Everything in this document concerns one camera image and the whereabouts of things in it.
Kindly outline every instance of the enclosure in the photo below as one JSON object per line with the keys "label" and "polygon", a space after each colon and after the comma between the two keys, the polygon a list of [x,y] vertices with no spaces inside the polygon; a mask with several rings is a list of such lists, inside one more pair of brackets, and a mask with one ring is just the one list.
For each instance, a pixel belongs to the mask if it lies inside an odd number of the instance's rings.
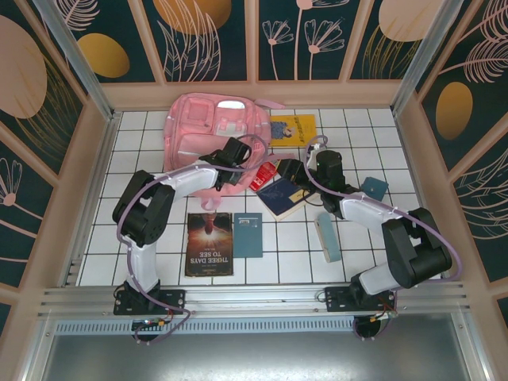
{"label": "enclosure", "polygon": [[[508,377],[506,0],[1,4],[2,379]],[[192,92],[313,115],[348,183],[381,179],[383,202],[432,213],[460,256],[442,277],[458,280],[397,291],[390,329],[358,341],[357,314],[317,295],[385,264],[380,237],[332,216],[342,259],[327,263],[322,206],[276,221],[247,189],[217,212],[262,213],[263,257],[190,278],[187,215],[203,210],[187,196],[156,263],[193,314],[137,347],[139,318],[113,314],[128,269],[111,216],[136,171],[163,172],[167,113]]]}

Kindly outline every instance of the blue notebook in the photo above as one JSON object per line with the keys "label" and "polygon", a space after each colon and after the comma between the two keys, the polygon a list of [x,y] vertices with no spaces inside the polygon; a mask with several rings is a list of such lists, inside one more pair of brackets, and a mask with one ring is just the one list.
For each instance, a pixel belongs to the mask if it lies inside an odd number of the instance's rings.
{"label": "blue notebook", "polygon": [[319,196],[297,187],[286,179],[278,179],[256,193],[276,221],[281,221]]}
{"label": "blue notebook", "polygon": [[235,213],[234,258],[261,258],[263,256],[262,216],[261,213]]}

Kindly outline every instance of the purple cable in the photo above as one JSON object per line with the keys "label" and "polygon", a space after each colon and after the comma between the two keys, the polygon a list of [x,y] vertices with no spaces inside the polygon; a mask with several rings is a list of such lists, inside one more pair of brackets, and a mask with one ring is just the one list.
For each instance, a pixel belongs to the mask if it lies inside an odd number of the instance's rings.
{"label": "purple cable", "polygon": [[[306,146],[306,152],[309,151],[309,148],[310,146],[312,145],[312,143],[316,140],[316,139],[322,139],[323,140],[323,144],[326,144],[328,143],[328,137],[326,137],[325,135],[317,135],[315,137],[313,137],[309,143],[307,144]],[[438,231],[436,231],[435,229],[433,229],[431,226],[427,225],[426,223],[418,220],[417,218],[409,215],[408,213],[405,213],[405,212],[402,212],[401,210],[398,210],[396,207],[394,206],[389,206],[389,205],[386,205],[380,201],[377,201],[377,200],[374,200],[373,198],[364,198],[362,196],[359,196],[359,195],[355,195],[355,194],[345,194],[345,193],[341,193],[341,192],[336,192],[336,191],[333,191],[333,190],[330,190],[326,187],[323,187],[320,183],[318,183],[314,177],[310,174],[309,172],[309,167],[307,166],[307,162],[303,163],[303,169],[305,170],[305,173],[307,174],[307,176],[309,177],[309,180],[311,181],[311,183],[313,185],[315,185],[317,188],[321,189],[322,191],[326,192],[326,193],[330,193],[330,194],[333,194],[335,196],[339,196],[339,197],[342,197],[342,198],[348,198],[348,199],[351,199],[351,200],[358,200],[358,201],[361,201],[361,202],[368,202],[368,203],[371,203],[372,205],[375,205],[375,206],[380,206],[386,210],[389,210],[391,211],[392,213],[395,213],[399,216],[402,216],[404,218],[407,218],[408,220],[410,220],[411,222],[413,222],[414,224],[422,227],[423,229],[427,230],[429,233],[433,234],[439,241],[441,241],[441,243],[446,246],[446,248],[450,251],[450,253],[452,254],[455,262],[456,262],[456,265],[457,265],[457,270],[456,270],[456,273],[446,279],[430,279],[430,280],[426,280],[425,282],[426,283],[443,283],[443,282],[452,282],[453,280],[456,280],[460,277],[460,275],[462,274],[462,261],[460,260],[459,258],[459,254],[457,253],[457,251],[454,249],[454,247],[452,246],[452,244],[450,244],[443,236],[441,236],[439,234]]]}
{"label": "purple cable", "polygon": [[150,343],[155,344],[155,343],[158,343],[158,342],[164,340],[165,338],[169,337],[174,331],[176,331],[178,328],[180,328],[180,326],[183,323],[185,323],[191,317],[190,316],[191,312],[189,310],[185,309],[185,308],[179,308],[179,307],[175,307],[175,306],[170,306],[170,305],[168,305],[166,303],[162,303],[162,302],[158,301],[157,299],[153,298],[148,293],[146,293],[143,290],[143,288],[141,287],[141,285],[139,284],[139,282],[137,281],[137,278],[134,275],[133,265],[131,263],[131,257],[132,257],[132,252],[133,252],[133,245],[132,245],[132,243],[130,241],[125,240],[123,238],[123,236],[121,235],[121,228],[122,228],[122,226],[125,223],[125,219],[127,218],[127,215],[129,214],[130,210],[133,208],[133,206],[137,202],[137,200],[139,200],[141,198],[141,196],[148,189],[150,189],[151,187],[155,186],[158,183],[161,183],[161,182],[163,182],[163,181],[165,181],[167,179],[170,179],[172,176],[179,175],[180,173],[184,173],[184,172],[187,172],[187,171],[194,171],[196,169],[201,169],[201,168],[211,168],[211,169],[218,169],[218,170],[231,171],[231,172],[246,172],[246,171],[252,171],[254,169],[259,168],[263,163],[265,163],[267,161],[267,158],[268,158],[268,145],[265,143],[265,141],[263,139],[261,139],[257,135],[251,134],[251,133],[239,137],[238,140],[244,139],[246,137],[252,137],[254,139],[259,140],[261,142],[261,144],[263,145],[263,147],[264,147],[263,158],[258,163],[256,163],[255,165],[253,165],[251,167],[247,167],[247,168],[229,168],[229,167],[222,167],[220,165],[198,164],[198,165],[195,165],[193,167],[185,167],[185,168],[177,169],[177,170],[175,170],[175,171],[173,171],[173,172],[171,172],[171,173],[169,173],[167,175],[163,175],[163,176],[159,177],[158,179],[152,180],[150,183],[148,183],[144,187],[142,187],[140,189],[140,191],[137,192],[136,195],[134,195],[133,199],[130,200],[129,204],[127,204],[127,207],[125,208],[124,213],[121,215],[120,220],[118,221],[117,239],[120,242],[122,242],[122,243],[127,245],[127,268],[129,270],[129,276],[133,280],[134,285],[136,286],[138,291],[143,296],[145,296],[146,299],[148,299],[150,302],[152,302],[152,303],[154,303],[154,304],[156,304],[158,306],[163,307],[165,310],[173,310],[173,311],[178,311],[178,312],[184,312],[184,313],[187,314],[186,317],[181,322],[179,322],[177,325],[175,325],[172,329],[167,331],[164,335],[159,335],[158,337],[156,337],[152,341],[141,341],[139,339],[139,337],[138,337],[138,333],[140,331],[140,328],[136,329],[136,331],[134,332],[134,337],[136,338],[136,341],[137,341],[138,344],[140,344],[141,342],[145,343],[146,345],[150,345]]}

